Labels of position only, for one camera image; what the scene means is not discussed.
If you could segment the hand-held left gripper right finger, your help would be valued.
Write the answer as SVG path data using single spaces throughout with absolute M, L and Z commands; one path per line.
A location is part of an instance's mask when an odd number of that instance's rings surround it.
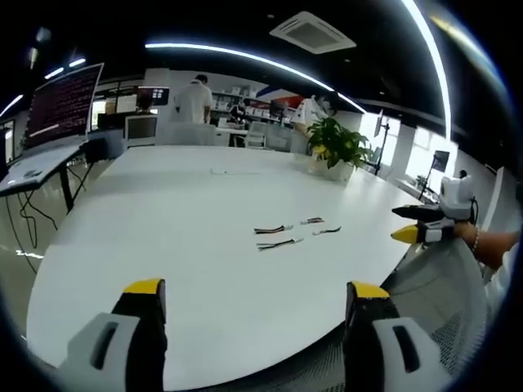
M 450 382 L 438 345 L 399 315 L 387 291 L 346 285 L 346 391 L 444 391 Z

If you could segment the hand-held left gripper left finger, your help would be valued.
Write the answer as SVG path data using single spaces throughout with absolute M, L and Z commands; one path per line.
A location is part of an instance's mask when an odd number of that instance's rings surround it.
M 100 313 L 67 345 L 58 367 L 66 391 L 162 391 L 168 339 L 165 281 L 127 286 L 109 313 Z

